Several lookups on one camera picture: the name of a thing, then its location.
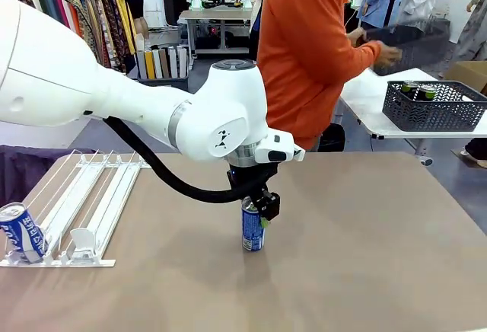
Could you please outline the person's right hand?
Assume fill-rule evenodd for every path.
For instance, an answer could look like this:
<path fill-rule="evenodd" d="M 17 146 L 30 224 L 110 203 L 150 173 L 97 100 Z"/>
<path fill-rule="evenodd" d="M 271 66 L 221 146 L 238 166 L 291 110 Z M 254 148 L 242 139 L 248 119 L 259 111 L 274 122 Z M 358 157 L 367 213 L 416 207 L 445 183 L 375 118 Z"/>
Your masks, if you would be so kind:
<path fill-rule="evenodd" d="M 374 64 L 379 67 L 392 66 L 401 60 L 402 54 L 401 49 L 380 42 L 380 54 Z"/>

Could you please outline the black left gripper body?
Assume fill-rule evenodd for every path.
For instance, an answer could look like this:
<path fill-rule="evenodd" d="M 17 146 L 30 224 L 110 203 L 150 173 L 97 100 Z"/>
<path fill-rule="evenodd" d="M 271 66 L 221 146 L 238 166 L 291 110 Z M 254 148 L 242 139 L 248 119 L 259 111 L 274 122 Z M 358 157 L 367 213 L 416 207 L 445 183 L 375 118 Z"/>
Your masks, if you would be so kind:
<path fill-rule="evenodd" d="M 278 172 L 277 163 L 258 164 L 252 167 L 237 167 L 229 165 L 227 172 L 231 190 L 239 198 L 257 195 L 268 191 L 267 181 Z"/>

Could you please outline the person's left hand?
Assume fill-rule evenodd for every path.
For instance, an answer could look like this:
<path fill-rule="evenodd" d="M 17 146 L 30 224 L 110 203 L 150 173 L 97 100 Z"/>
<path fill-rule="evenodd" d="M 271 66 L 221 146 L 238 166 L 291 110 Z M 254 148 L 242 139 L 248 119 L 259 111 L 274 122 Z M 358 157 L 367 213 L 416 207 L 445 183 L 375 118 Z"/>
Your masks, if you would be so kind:
<path fill-rule="evenodd" d="M 350 40 L 353 47 L 359 47 L 368 41 L 367 31 L 362 27 L 357 27 L 350 33 L 347 33 L 346 36 Z"/>

